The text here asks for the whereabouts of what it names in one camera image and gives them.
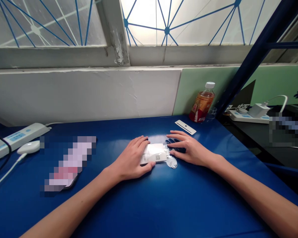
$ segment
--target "white power strip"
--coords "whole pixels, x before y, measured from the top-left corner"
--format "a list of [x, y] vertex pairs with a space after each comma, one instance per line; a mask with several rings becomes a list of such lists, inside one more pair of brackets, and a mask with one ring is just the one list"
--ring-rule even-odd
[[[10, 136], [4, 138], [6, 142], [11, 146], [12, 151], [18, 149], [22, 145], [31, 140], [49, 132], [50, 129], [41, 123], [34, 123], [28, 127], [23, 128], [22, 130], [13, 133]], [[0, 146], [0, 158], [7, 155], [9, 149], [6, 144]]]
[[233, 121], [243, 121], [243, 122], [255, 122], [255, 123], [265, 123], [269, 124], [269, 116], [266, 114], [264, 116], [261, 116], [259, 118], [252, 117], [251, 115], [247, 114], [241, 114], [238, 111], [235, 110], [229, 110], [229, 117]]

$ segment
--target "frosted window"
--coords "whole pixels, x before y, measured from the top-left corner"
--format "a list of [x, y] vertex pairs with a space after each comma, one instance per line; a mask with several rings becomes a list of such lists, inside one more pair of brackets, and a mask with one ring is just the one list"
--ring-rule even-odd
[[0, 48], [68, 46], [106, 46], [94, 0], [0, 0]]
[[253, 44], [281, 0], [122, 0], [130, 46]]

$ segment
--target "blue tabletop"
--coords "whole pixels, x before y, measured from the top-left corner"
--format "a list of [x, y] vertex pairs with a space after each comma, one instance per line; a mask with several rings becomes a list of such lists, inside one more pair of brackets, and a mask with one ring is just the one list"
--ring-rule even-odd
[[[97, 147], [76, 185], [55, 197], [40, 197], [40, 185], [62, 153], [28, 155], [0, 184], [0, 237], [18, 237], [66, 201], [140, 135], [162, 143], [182, 120], [206, 148], [298, 205], [298, 196], [217, 120], [196, 124], [185, 115], [53, 125], [47, 137], [97, 136]], [[14, 152], [1, 176], [18, 155]], [[177, 160], [176, 169], [157, 164], [140, 179], [124, 181], [89, 212], [74, 237], [272, 237], [252, 208], [212, 171]]]

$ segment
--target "blue metal bar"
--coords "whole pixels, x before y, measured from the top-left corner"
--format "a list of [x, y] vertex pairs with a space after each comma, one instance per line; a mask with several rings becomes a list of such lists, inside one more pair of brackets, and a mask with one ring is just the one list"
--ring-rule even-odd
[[238, 8], [239, 22], [241, 23], [241, 30], [242, 30], [243, 43], [244, 43], [244, 45], [245, 45], [244, 33], [243, 33], [243, 26], [242, 26], [242, 19], [241, 19], [241, 11], [239, 10], [239, 6], [238, 6], [237, 8]]
[[229, 12], [229, 14], [227, 15], [227, 17], [225, 18], [225, 20], [223, 21], [222, 25], [220, 26], [220, 28], [218, 29], [218, 31], [215, 33], [215, 35], [213, 36], [213, 38], [211, 39], [209, 45], [211, 44], [211, 42], [214, 40], [214, 38], [216, 37], [216, 35], [218, 34], [218, 32], [221, 30], [222, 26], [224, 25], [224, 23], [226, 22], [226, 20], [228, 19], [228, 17], [230, 16], [230, 14], [232, 13], [232, 11], [235, 9], [235, 7], [232, 8], [232, 10]]
[[253, 31], [253, 34], [252, 34], [251, 40], [249, 41], [249, 45], [251, 45], [251, 42], [252, 42], [252, 39], [253, 39], [253, 35], [254, 35], [254, 32], [255, 32], [255, 29], [256, 29], [256, 26], [257, 26], [257, 23], [258, 23], [259, 17], [261, 16], [261, 13], [262, 13], [262, 10], [263, 10], [264, 3], [265, 3], [265, 0], [263, 1], [263, 4], [262, 4], [262, 7], [261, 7], [261, 10], [260, 10], [260, 12], [259, 12], [259, 15], [258, 15], [258, 18], [257, 18], [256, 24], [255, 24], [255, 27], [254, 27], [254, 31]]
[[268, 54], [269, 49], [264, 48], [265, 44], [267, 42], [276, 42], [297, 14], [298, 0], [281, 0], [242, 65], [239, 67], [235, 76], [223, 92], [220, 100], [215, 105], [218, 109], [217, 118], [221, 117], [228, 105], [230, 105], [250, 76]]
[[21, 12], [23, 12], [25, 15], [27, 15], [29, 18], [31, 18], [33, 21], [35, 21], [36, 23], [38, 23], [41, 27], [43, 27], [45, 30], [47, 30], [49, 33], [51, 33], [52, 35], [54, 35], [56, 38], [58, 38], [60, 41], [62, 41], [64, 44], [66, 44], [67, 46], [70, 46], [68, 43], [66, 43], [65, 41], [63, 41], [61, 38], [59, 38], [57, 35], [55, 35], [53, 32], [51, 32], [49, 29], [47, 29], [45, 26], [43, 26], [41, 23], [39, 23], [37, 20], [35, 20], [33, 17], [31, 17], [29, 14], [27, 14], [25, 11], [23, 11], [21, 8], [19, 8], [17, 5], [15, 5], [13, 2], [11, 2], [10, 0], [6, 0], [8, 1], [11, 5], [15, 6], [17, 9], [19, 9]]
[[174, 43], [177, 45], [177, 46], [179, 46], [178, 45], [178, 43], [175, 41], [175, 39], [173, 39], [173, 37], [172, 37], [172, 35], [169, 33], [169, 36], [171, 37], [171, 39], [174, 41]]
[[19, 22], [17, 21], [17, 19], [14, 17], [14, 15], [12, 14], [12, 12], [9, 10], [9, 8], [7, 7], [7, 5], [4, 3], [4, 1], [1, 0], [1, 2], [3, 3], [3, 5], [5, 6], [5, 8], [9, 11], [10, 15], [13, 17], [13, 19], [16, 21], [16, 23], [19, 25], [19, 27], [21, 28], [21, 30], [23, 31], [23, 33], [26, 35], [26, 37], [29, 39], [29, 41], [31, 42], [31, 44], [35, 47], [35, 45], [33, 44], [33, 42], [31, 41], [31, 39], [29, 38], [29, 36], [27, 35], [27, 33], [23, 30], [22, 26], [19, 24]]
[[137, 0], [135, 0], [135, 2], [133, 3], [133, 6], [131, 7], [130, 12], [129, 12], [128, 16], [127, 16], [127, 20], [128, 20], [128, 18], [130, 16], [131, 11], [133, 10], [133, 7], [135, 6], [136, 2], [137, 2]]
[[266, 49], [298, 49], [298, 41], [265, 44]]
[[75, 0], [75, 4], [76, 4], [76, 13], [77, 13], [77, 20], [78, 20], [79, 35], [80, 35], [80, 43], [83, 46], [82, 31], [80, 30], [80, 22], [79, 22], [79, 13], [78, 13], [78, 7], [77, 7], [77, 0]]
[[225, 36], [225, 34], [226, 34], [226, 31], [227, 31], [227, 29], [228, 29], [229, 24], [231, 23], [231, 20], [232, 20], [232, 17], [233, 17], [233, 15], [234, 15], [235, 10], [236, 10], [236, 8], [234, 8], [233, 13], [232, 13], [232, 15], [231, 15], [231, 18], [229, 19], [228, 25], [227, 25], [227, 27], [226, 27], [226, 29], [225, 29], [225, 32], [224, 32], [224, 35], [223, 35], [223, 38], [222, 38], [222, 40], [221, 40], [220, 45], [221, 45], [222, 42], [223, 42], [224, 36]]
[[169, 16], [168, 16], [168, 24], [167, 24], [167, 26], [169, 26], [170, 12], [171, 12], [171, 3], [172, 3], [172, 0], [170, 0], [170, 8], [169, 8]]
[[132, 36], [132, 33], [131, 33], [131, 31], [130, 31], [129, 27], [127, 27], [127, 30], [129, 31], [129, 33], [130, 33], [130, 35], [131, 35], [131, 38], [133, 39], [133, 41], [134, 41], [135, 45], [137, 46], [137, 43], [136, 43], [135, 39], [133, 38], [133, 36]]
[[154, 28], [154, 27], [150, 27], [150, 26], [143, 26], [143, 25], [138, 25], [138, 24], [134, 24], [134, 23], [128, 23], [128, 25], [134, 25], [134, 26], [139, 26], [139, 27], [149, 28], [149, 29], [153, 29], [153, 30], [161, 30], [161, 31], [164, 31], [164, 29]]
[[12, 35], [13, 35], [13, 38], [14, 38], [14, 40], [16, 41], [16, 44], [17, 44], [18, 48], [20, 48], [20, 46], [19, 46], [19, 44], [18, 44], [18, 41], [17, 41], [17, 39], [16, 39], [16, 36], [14, 35], [14, 32], [13, 32], [11, 26], [10, 26], [9, 20], [8, 20], [8, 18], [7, 18], [7, 15], [6, 15], [6, 13], [4, 12], [4, 10], [3, 10], [3, 7], [2, 7], [2, 5], [1, 5], [1, 2], [0, 2], [0, 7], [1, 7], [2, 13], [3, 13], [3, 15], [4, 15], [4, 17], [5, 17], [5, 19], [6, 19], [7, 23], [8, 23], [8, 26], [9, 26], [9, 28], [10, 28], [10, 31], [11, 31]]
[[174, 20], [174, 18], [175, 18], [175, 16], [176, 16], [176, 14], [178, 13], [178, 11], [179, 11], [179, 9], [180, 9], [180, 7], [181, 7], [183, 1], [184, 1], [184, 0], [181, 1], [180, 5], [179, 5], [179, 7], [178, 7], [178, 9], [177, 9], [177, 11], [175, 12], [175, 15], [174, 15], [174, 17], [172, 18], [172, 21], [170, 22], [169, 27], [171, 26], [171, 24], [172, 24], [172, 22], [173, 22], [173, 20]]
[[187, 22], [185, 22], [185, 23], [183, 23], [183, 24], [181, 24], [181, 25], [175, 26], [175, 27], [171, 28], [170, 30], [173, 30], [173, 29], [175, 29], [175, 28], [178, 28], [178, 27], [183, 26], [183, 25], [185, 25], [185, 24], [188, 24], [188, 23], [190, 23], [190, 22], [199, 20], [199, 19], [201, 19], [201, 18], [203, 18], [203, 17], [206, 17], [206, 16], [211, 15], [211, 14], [213, 14], [213, 13], [219, 12], [219, 11], [221, 11], [221, 10], [223, 10], [223, 9], [225, 9], [225, 8], [231, 7], [231, 6], [233, 6], [233, 5], [234, 5], [234, 3], [232, 3], [232, 4], [230, 4], [230, 5], [227, 5], [226, 7], [222, 7], [222, 8], [220, 8], [220, 9], [218, 9], [218, 10], [213, 11], [213, 12], [210, 12], [210, 13], [208, 13], [208, 14], [205, 14], [205, 15], [203, 15], [203, 16], [201, 16], [201, 17], [198, 17], [198, 18], [195, 18], [195, 19], [193, 19], [193, 20], [187, 21]]
[[128, 40], [129, 40], [129, 45], [131, 46], [130, 38], [129, 38], [129, 33], [128, 33], [128, 29], [127, 28], [126, 28], [126, 31], [127, 31], [127, 36], [128, 36]]
[[276, 164], [270, 164], [270, 163], [264, 163], [268, 168], [270, 168], [272, 171], [275, 172], [281, 172], [283, 174], [288, 174], [291, 176], [298, 177], [298, 169], [293, 169], [281, 165], [276, 165]]
[[159, 3], [159, 7], [160, 7], [160, 11], [161, 11], [161, 15], [162, 15], [163, 22], [164, 22], [164, 24], [165, 24], [165, 27], [167, 27], [165, 18], [164, 18], [163, 13], [162, 13], [162, 9], [161, 9], [161, 5], [160, 5], [160, 1], [159, 1], [159, 0], [158, 0], [158, 3]]
[[164, 43], [164, 41], [165, 41], [165, 38], [166, 38], [166, 35], [165, 35], [165, 37], [163, 38], [163, 41], [162, 41], [161, 46], [163, 46], [163, 43]]
[[46, 5], [42, 2], [42, 0], [40, 0], [40, 2], [42, 3], [42, 5], [45, 7], [45, 9], [48, 11], [48, 13], [53, 17], [54, 21], [59, 25], [59, 27], [62, 29], [62, 31], [65, 33], [65, 35], [70, 39], [70, 41], [73, 43], [73, 45], [75, 45], [75, 43], [72, 41], [72, 39], [69, 37], [69, 35], [64, 31], [63, 27], [59, 24], [59, 22], [55, 19], [55, 17], [53, 16], [53, 14], [50, 12], [50, 10], [46, 7]]
[[86, 37], [85, 37], [85, 45], [87, 44], [87, 37], [88, 37], [88, 31], [89, 31], [89, 22], [90, 22], [90, 14], [92, 12], [92, 6], [93, 6], [93, 0], [90, 0], [88, 22], [87, 22], [87, 29], [86, 29]]

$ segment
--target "white mouse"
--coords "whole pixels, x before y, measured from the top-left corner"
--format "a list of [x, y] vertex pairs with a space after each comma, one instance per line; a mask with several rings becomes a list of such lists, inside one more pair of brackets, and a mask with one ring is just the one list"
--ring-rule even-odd
[[31, 154], [37, 152], [40, 149], [40, 141], [31, 141], [26, 143], [25, 145], [21, 146], [18, 150], [18, 154]]

